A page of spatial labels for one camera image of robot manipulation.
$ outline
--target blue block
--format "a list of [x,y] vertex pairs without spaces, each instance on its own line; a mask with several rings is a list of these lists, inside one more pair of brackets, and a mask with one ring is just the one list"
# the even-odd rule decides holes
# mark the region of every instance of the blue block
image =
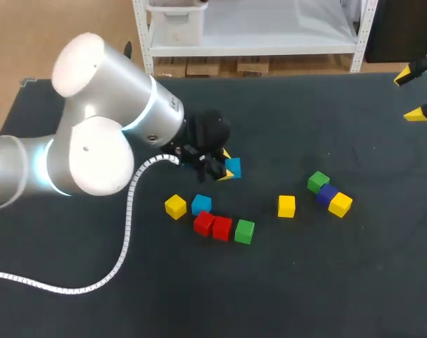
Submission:
[[191,212],[197,216],[201,211],[207,211],[208,213],[212,210],[212,199],[203,195],[196,195],[191,204]]
[[329,207],[331,201],[338,193],[338,189],[329,184],[323,184],[317,195],[317,202],[325,207]]
[[241,178],[241,161],[239,158],[227,159],[226,169],[234,174],[232,178]]

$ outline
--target white metal shelf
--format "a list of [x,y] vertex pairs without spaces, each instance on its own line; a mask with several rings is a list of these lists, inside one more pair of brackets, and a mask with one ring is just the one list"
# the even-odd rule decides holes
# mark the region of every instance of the white metal shelf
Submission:
[[165,46],[142,24],[146,0],[134,2],[146,72],[153,57],[354,54],[358,73],[378,0],[362,0],[359,36],[340,0],[210,0],[200,46]]

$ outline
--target yellow block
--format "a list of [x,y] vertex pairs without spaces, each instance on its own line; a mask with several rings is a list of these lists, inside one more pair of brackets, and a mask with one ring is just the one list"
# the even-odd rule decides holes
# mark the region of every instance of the yellow block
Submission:
[[410,67],[407,65],[406,68],[404,68],[404,70],[395,78],[395,84],[397,84],[397,81],[401,78],[404,77],[405,75],[410,74]]
[[329,211],[342,218],[351,208],[351,204],[352,199],[339,192],[329,204]]
[[229,153],[227,152],[227,150],[225,148],[222,149],[222,153],[224,154],[224,156],[226,156],[227,158],[231,158]]
[[421,109],[421,107],[415,109],[414,111],[411,111],[410,113],[404,114],[404,118],[409,122],[427,122],[427,117],[424,116],[423,109]]
[[279,217],[293,218],[296,210],[296,202],[294,196],[279,196],[279,207],[277,215]]
[[223,178],[218,179],[218,181],[228,180],[229,178],[232,178],[233,176],[234,176],[234,174],[230,170],[226,169],[226,176],[224,176]]
[[186,202],[179,195],[174,195],[165,202],[165,210],[168,215],[178,220],[186,213]]

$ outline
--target wooden floor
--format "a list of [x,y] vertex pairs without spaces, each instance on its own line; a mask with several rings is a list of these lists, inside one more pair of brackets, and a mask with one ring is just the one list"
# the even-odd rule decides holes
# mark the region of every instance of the wooden floor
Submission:
[[[49,78],[60,50],[83,32],[117,49],[127,41],[142,64],[132,0],[0,0],[0,127],[25,77]],[[347,56],[293,56],[273,75],[346,73]],[[364,72],[399,72],[400,64],[367,65]]]

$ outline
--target red block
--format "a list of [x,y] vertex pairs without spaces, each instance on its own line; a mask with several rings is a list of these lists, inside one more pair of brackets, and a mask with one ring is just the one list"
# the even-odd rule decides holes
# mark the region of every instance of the red block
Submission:
[[217,216],[213,224],[213,238],[222,241],[229,241],[230,232],[232,230],[232,219]]
[[209,214],[207,211],[201,211],[194,220],[194,231],[206,237],[210,236],[214,220],[214,215]]

